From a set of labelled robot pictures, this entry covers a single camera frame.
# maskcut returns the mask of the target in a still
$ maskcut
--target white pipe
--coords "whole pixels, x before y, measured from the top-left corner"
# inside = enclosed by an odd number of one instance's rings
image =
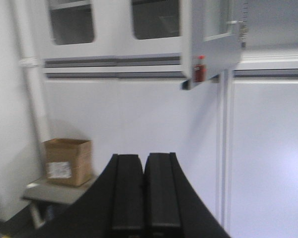
[[[38,63],[36,63],[38,62],[38,57],[31,30],[31,18],[28,9],[29,1],[13,0],[12,4],[16,18],[16,27],[23,58],[23,66],[25,66],[24,72],[27,79],[32,111],[35,119],[36,133],[38,141],[44,142],[51,139],[51,136],[44,100],[42,74],[40,67],[37,65]],[[40,150],[41,155],[44,155],[44,148],[41,143]]]

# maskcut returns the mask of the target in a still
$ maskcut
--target cabinet window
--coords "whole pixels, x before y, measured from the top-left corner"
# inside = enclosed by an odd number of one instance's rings
[[[205,37],[227,33],[231,29],[232,0],[206,0]]]
[[[131,0],[137,39],[179,36],[179,0]]]
[[[90,0],[48,0],[57,45],[90,43],[95,38]]]

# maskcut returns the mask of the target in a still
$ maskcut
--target gray trim strip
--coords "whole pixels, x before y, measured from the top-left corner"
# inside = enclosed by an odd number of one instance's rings
[[[45,68],[116,66],[116,59],[46,60]]]
[[[47,73],[48,78],[117,78],[116,73]]]
[[[47,78],[185,78],[181,72],[47,73]]]
[[[120,59],[63,59],[46,60],[45,68],[179,65],[180,57],[120,58]]]
[[[118,59],[152,59],[163,57],[180,57],[180,53],[164,53],[164,54],[149,54],[149,55],[128,55],[128,56],[116,56]]]
[[[46,58],[45,61],[81,61],[81,60],[103,60],[103,61],[110,61],[112,59],[115,59],[116,56],[91,56],[91,57],[69,57],[69,58]]]
[[[117,73],[118,78],[185,78],[182,72],[128,72]]]
[[[298,77],[298,69],[235,70],[234,77]]]

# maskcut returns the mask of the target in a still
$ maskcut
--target white sticker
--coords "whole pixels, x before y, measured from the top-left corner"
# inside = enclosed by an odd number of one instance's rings
[[[48,163],[49,179],[68,179],[70,177],[72,177],[72,172],[69,162]]]
[[[33,188],[33,187],[37,187],[39,184],[37,184],[37,183],[30,183],[30,184],[28,184],[27,186],[26,186],[26,188]]]

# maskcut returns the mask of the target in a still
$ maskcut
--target label on box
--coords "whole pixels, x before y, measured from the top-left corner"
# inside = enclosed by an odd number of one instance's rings
[[[69,162],[47,163],[47,169],[49,179],[69,179],[72,177],[72,171]]]

